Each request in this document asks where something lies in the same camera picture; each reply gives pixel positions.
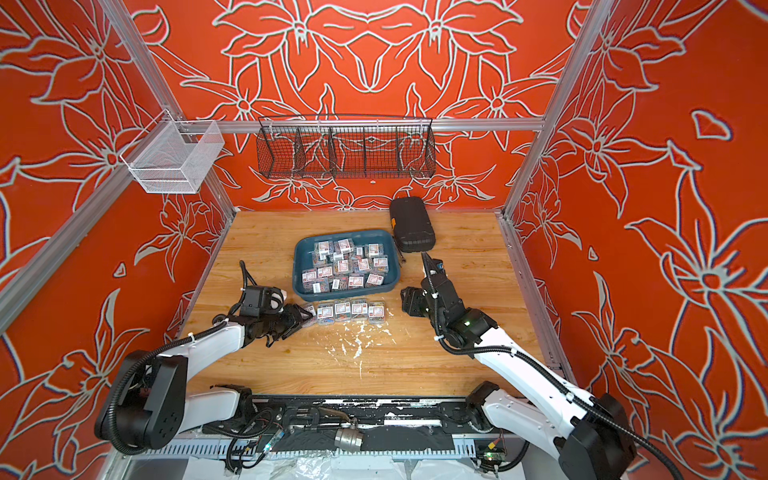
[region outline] wooden tabletop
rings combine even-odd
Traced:
[[[443,260],[449,279],[467,307],[483,310],[507,334],[543,361],[515,272],[492,213],[429,213],[437,235],[430,251]],[[183,335],[210,326],[240,298],[238,260],[260,285],[288,291],[288,301],[304,302],[291,288],[293,248],[304,237],[384,228],[389,214],[372,212],[239,212],[215,259]],[[214,383],[249,386],[258,394],[466,396],[484,380],[517,393],[499,375],[467,356],[444,352],[429,321],[400,309],[400,290],[419,286],[421,257],[406,253],[400,283],[385,300],[382,326],[336,323],[301,329],[272,348],[263,339],[232,353],[194,377],[189,392]]]

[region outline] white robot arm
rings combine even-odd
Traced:
[[[608,394],[596,399],[554,374],[492,318],[464,306],[441,260],[422,253],[422,261],[422,288],[408,287],[400,293],[403,311],[427,316],[435,340],[446,352],[477,359],[525,397],[513,398],[485,382],[467,398],[470,419],[478,423],[487,419],[536,445],[558,461],[570,480],[620,478],[637,455],[635,443],[655,455],[675,479],[683,478],[663,452],[630,428],[617,400]]]

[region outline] white paint stain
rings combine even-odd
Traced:
[[[360,340],[358,338],[358,339],[355,339],[355,342],[357,342],[357,352],[355,353],[355,356],[352,357],[354,359],[356,359],[357,357],[359,357],[362,354],[362,340]]]

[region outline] wire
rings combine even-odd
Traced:
[[[500,472],[506,472],[508,470],[512,470],[514,467],[518,466],[520,462],[522,462],[523,457],[525,457],[525,453],[528,451],[528,447],[531,446],[531,443],[526,440],[523,444],[523,448],[520,449],[520,452],[517,454],[516,457],[514,457],[507,465],[499,465],[498,470]],[[494,472],[495,466],[490,463],[480,461],[480,468],[483,470],[486,470],[487,472]]]
[[[270,417],[268,419],[261,418],[260,416],[262,414],[264,414],[264,413],[269,413]],[[243,428],[238,430],[237,433],[229,432],[229,431],[227,431],[225,429],[220,429],[220,428],[212,427],[212,426],[209,426],[209,425],[204,425],[203,431],[204,432],[209,432],[209,433],[219,433],[221,435],[230,437],[232,439],[232,441],[230,442],[229,446],[227,447],[227,454],[224,457],[224,464],[227,466],[227,470],[229,470],[230,472],[239,473],[240,470],[245,468],[244,467],[244,460],[243,460],[243,453],[245,453],[245,451],[248,448],[253,448],[256,445],[258,445],[258,441],[255,442],[255,445],[254,445],[254,442],[248,442],[248,444],[240,452],[240,457],[237,460],[234,460],[232,458],[232,454],[234,453],[234,446],[237,443],[237,440],[238,439],[254,439],[256,437],[260,437],[261,435],[264,434],[264,432],[266,432],[266,430],[272,424],[272,418],[273,417],[274,417],[274,413],[272,412],[271,409],[264,409],[261,412],[259,412],[257,414],[257,416],[255,416],[250,421],[250,423],[244,425]],[[257,430],[256,432],[247,433],[248,430],[251,430],[253,428],[253,426],[256,425],[256,422],[258,422],[258,421],[264,422],[264,426],[261,429]]]
[[[223,329],[227,325],[227,322],[219,322],[217,325],[212,326],[208,330],[197,333],[194,335],[196,340],[203,339],[219,330]],[[165,345],[152,350],[149,353],[145,353],[136,363],[128,367],[125,375],[123,375],[119,381],[115,383],[116,388],[113,396],[109,399],[107,404],[107,410],[104,415],[104,421],[107,423],[107,437],[114,446],[115,450],[125,455],[139,455],[147,451],[145,447],[139,447],[135,445],[129,445],[120,438],[120,431],[118,429],[118,403],[123,396],[123,391],[128,386],[128,383],[139,372],[139,369],[143,369],[150,360],[160,355],[162,352],[182,346],[192,341],[192,338],[185,336],[184,338],[174,340],[173,342],[166,343]]]
[[[429,282],[429,288],[432,290],[432,293],[437,293],[437,291],[435,290],[435,286],[432,283],[432,274],[429,272],[429,265],[427,262],[426,252],[422,252],[422,262],[424,263],[424,273],[426,275],[427,281]],[[435,319],[433,321],[432,315],[431,315],[429,320],[430,320],[430,323],[432,324],[432,327],[435,329],[435,333],[437,334],[437,336],[441,336],[442,327],[440,326],[440,323],[437,320],[438,301],[437,301],[437,298],[435,298],[434,300],[435,300],[434,302],[435,309],[433,310],[433,315]],[[503,346],[503,345],[495,345],[495,346],[473,347],[470,349],[454,349],[451,346],[449,346],[445,342],[445,339],[443,338],[439,339],[439,343],[440,343],[440,346],[446,352],[452,355],[477,355],[479,353],[507,353],[527,363],[531,368],[536,370],[541,376],[543,376],[548,382],[550,382],[561,394],[567,395],[569,393],[572,393],[571,390],[567,386],[563,385],[561,381],[557,380],[547,370],[546,367],[543,367],[539,362],[537,362],[535,359],[526,355],[523,352],[520,352],[520,351],[512,352],[511,347]],[[650,443],[644,437],[639,436],[634,430],[628,429],[626,427],[623,427],[622,425],[619,425],[609,415],[606,415],[600,409],[596,409],[593,405],[590,405],[589,403],[585,402],[583,399],[581,399],[576,395],[573,396],[573,403],[581,407],[584,411],[591,413],[594,417],[599,419],[605,425],[608,425],[618,430],[619,432],[624,433],[626,436],[633,439],[638,445],[648,450],[651,454],[653,454],[654,457],[656,457],[659,460],[659,462],[662,463],[662,465],[667,467],[667,470],[669,470],[670,473],[672,474],[672,478],[674,478],[675,480],[684,480],[683,475],[680,473],[680,470],[677,468],[674,462],[672,462],[672,460],[669,457],[667,457],[664,454],[664,452],[656,448],[652,443]]]

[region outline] orange wall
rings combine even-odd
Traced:
[[[2,336],[0,478],[96,478],[114,374],[176,336],[223,226],[206,187],[130,185]]]
[[[768,11],[638,5],[603,26],[515,228],[579,385],[687,478],[765,478]],[[667,478],[641,454],[634,478]]]
[[[160,108],[97,2],[3,2],[0,289]]]
[[[188,118],[370,113],[542,115],[589,2],[127,0]],[[429,181],[267,180],[255,141],[230,136],[217,173],[244,209],[496,208],[532,133],[439,136]]]
[[[97,2],[0,8],[0,288],[160,109]],[[0,478],[95,478],[97,406],[127,351],[174,336],[220,236],[210,191],[132,184],[0,340]]]

